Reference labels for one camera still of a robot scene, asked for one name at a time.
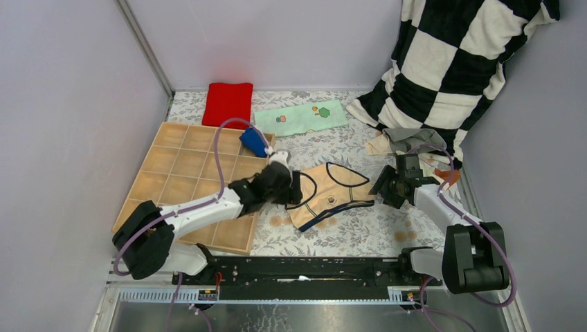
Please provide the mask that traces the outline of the blue underwear with white lettering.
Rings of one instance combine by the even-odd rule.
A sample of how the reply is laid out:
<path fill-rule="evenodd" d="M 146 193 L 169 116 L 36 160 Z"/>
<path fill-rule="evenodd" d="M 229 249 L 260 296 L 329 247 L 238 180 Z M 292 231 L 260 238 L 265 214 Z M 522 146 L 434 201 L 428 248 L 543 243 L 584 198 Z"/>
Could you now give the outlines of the blue underwear with white lettering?
<path fill-rule="evenodd" d="M 266 158 L 268 156 L 267 149 L 269 142 L 264 135 L 254 127 L 248 127 L 240 136 L 241 143 L 256 157 Z"/>

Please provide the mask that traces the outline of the light green patterned cloth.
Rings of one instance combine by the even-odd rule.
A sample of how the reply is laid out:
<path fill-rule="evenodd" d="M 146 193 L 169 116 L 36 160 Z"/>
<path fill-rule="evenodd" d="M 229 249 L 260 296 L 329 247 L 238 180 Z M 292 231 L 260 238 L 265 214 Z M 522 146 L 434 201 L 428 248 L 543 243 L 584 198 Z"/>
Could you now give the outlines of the light green patterned cloth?
<path fill-rule="evenodd" d="M 338 100 L 256 111 L 255 126 L 276 137 L 293 136 L 310 131 L 322 131 L 348 125 Z"/>

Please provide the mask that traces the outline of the grey crumpled cloth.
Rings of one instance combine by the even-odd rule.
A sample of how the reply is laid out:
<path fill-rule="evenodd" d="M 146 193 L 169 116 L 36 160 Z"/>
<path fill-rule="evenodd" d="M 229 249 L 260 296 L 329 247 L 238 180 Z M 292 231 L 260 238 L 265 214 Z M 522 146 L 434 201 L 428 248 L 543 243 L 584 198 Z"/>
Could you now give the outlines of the grey crumpled cloth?
<path fill-rule="evenodd" d="M 389 139 L 393 152 L 428 153 L 446 149 L 447 145 L 441 135 L 434 129 L 386 128 L 383 134 Z"/>

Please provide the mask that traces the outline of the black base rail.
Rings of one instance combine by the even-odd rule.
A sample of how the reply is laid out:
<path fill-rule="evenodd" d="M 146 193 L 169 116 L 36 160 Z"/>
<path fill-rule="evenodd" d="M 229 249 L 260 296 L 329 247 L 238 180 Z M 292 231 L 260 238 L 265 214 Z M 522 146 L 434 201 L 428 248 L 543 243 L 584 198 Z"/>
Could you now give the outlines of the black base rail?
<path fill-rule="evenodd" d="M 221 300 L 361 301 L 389 299 L 390 289 L 418 291 L 424 278 L 404 258 L 218 256 L 172 284 L 209 286 Z"/>

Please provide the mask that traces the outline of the red folded cloth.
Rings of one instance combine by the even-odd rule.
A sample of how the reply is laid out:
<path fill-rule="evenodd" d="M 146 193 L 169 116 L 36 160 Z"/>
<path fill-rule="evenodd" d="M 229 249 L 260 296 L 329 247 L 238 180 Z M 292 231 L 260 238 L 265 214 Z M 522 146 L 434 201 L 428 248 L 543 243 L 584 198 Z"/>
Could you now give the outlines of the red folded cloth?
<path fill-rule="evenodd" d="M 210 83 L 201 124 L 219 127 L 231 118 L 251 119 L 253 85 L 251 83 Z"/>

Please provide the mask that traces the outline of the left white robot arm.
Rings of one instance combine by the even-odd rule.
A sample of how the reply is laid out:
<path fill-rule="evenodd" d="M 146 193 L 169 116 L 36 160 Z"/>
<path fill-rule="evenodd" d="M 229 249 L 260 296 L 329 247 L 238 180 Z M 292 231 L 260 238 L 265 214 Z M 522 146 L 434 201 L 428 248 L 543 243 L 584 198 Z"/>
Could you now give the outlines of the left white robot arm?
<path fill-rule="evenodd" d="M 216 194 L 163 207 L 144 201 L 112 238 L 118 251 L 114 273 L 140 280 L 168 270 L 207 284 L 214 277 L 215 267 L 204 246 L 183 245 L 180 238 L 220 221 L 255 214 L 267 203 L 298 203 L 302 196 L 300 183 L 298 170 L 271 161 L 261 172 L 233 181 Z"/>

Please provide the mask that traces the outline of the cream cloth under grey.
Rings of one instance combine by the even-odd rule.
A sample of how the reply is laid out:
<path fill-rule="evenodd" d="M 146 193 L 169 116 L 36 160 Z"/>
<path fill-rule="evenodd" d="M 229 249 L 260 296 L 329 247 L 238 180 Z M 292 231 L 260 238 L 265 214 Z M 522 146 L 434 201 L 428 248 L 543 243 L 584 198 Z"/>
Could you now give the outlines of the cream cloth under grey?
<path fill-rule="evenodd" d="M 366 154 L 369 156 L 383 156 L 392 154 L 390 140 L 385 135 L 376 136 L 365 141 Z"/>

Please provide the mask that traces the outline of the black white checkered blanket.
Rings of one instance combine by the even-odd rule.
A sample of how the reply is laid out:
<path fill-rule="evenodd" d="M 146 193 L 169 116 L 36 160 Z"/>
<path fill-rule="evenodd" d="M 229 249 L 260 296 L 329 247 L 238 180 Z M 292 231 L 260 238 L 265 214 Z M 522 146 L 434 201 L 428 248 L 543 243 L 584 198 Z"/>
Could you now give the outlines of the black white checkered blanket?
<path fill-rule="evenodd" d="M 558 1 L 403 1 L 391 67 L 347 111 L 378 129 L 432 129 L 461 167 L 461 144 L 506 83 L 505 63 Z"/>

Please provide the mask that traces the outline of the orange cloth piece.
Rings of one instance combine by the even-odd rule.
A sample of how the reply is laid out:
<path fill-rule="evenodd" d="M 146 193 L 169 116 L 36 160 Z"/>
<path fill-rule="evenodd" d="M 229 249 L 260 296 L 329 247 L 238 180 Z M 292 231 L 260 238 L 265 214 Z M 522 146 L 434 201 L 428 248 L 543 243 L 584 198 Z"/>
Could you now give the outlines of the orange cloth piece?
<path fill-rule="evenodd" d="M 447 181 L 447 187 L 451 187 L 452 185 L 456 184 L 460 179 L 460 171 L 459 170 L 446 170 L 441 171 L 439 169 L 434 169 L 433 176 L 440 182 L 443 183 Z"/>

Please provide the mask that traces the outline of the beige cloth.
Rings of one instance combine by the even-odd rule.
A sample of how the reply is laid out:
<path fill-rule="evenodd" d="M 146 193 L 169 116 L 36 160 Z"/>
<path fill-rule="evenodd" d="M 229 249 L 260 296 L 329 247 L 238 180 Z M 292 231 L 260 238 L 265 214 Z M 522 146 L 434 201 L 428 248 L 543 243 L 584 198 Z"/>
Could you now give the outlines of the beige cloth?
<path fill-rule="evenodd" d="M 288 205 L 286 211 L 301 232 L 338 213 L 375 204 L 368 177 L 331 162 L 301 171 L 300 191 L 300 202 Z"/>

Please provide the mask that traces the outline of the wooden compartment tray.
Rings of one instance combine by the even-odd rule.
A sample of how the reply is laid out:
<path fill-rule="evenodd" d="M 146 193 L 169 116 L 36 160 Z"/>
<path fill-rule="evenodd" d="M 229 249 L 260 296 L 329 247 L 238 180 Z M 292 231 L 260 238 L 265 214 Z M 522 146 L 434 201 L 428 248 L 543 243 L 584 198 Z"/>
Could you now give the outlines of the wooden compartment tray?
<path fill-rule="evenodd" d="M 164 122 L 112 230 L 116 232 L 143 201 L 157 206 L 186 203 L 217 193 L 222 182 L 262 171 L 267 160 L 243 146 L 242 131 L 222 129 L 217 146 L 215 132 L 214 127 Z"/>

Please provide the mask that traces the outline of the floral patterned table mat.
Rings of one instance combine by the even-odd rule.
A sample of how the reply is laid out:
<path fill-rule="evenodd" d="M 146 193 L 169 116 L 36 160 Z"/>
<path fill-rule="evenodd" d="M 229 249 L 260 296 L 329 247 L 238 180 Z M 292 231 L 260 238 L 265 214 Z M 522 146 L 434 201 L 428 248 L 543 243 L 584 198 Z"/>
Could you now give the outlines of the floral patterned table mat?
<path fill-rule="evenodd" d="M 202 126 L 206 98 L 203 91 L 178 92 L 166 122 Z M 344 127 L 272 138 L 271 144 L 291 154 L 295 169 L 331 162 L 375 180 L 383 166 L 393 164 L 393 157 L 367 155 L 365 141 L 374 138 L 376 130 L 352 116 L 347 120 Z M 442 232 L 409 205 L 395 209 L 381 202 L 338 213 L 301 232 L 282 206 L 269 204 L 253 216 L 209 225 L 183 241 L 202 243 L 220 255 L 394 257 L 412 246 L 441 249 Z"/>

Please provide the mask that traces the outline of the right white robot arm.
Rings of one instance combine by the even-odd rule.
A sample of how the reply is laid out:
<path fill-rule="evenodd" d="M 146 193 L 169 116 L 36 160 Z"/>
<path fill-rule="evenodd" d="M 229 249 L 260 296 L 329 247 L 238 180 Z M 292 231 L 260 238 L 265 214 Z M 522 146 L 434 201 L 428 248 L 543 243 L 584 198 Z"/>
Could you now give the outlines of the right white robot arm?
<path fill-rule="evenodd" d="M 416 154 L 397 156 L 394 167 L 386 165 L 370 193 L 394 208 L 410 203 L 444 229 L 442 251 L 429 247 L 402 250 L 397 276 L 404 284 L 433 277 L 454 294 L 516 290 L 502 227 L 468 214 L 445 196 L 435 178 L 424 176 Z"/>

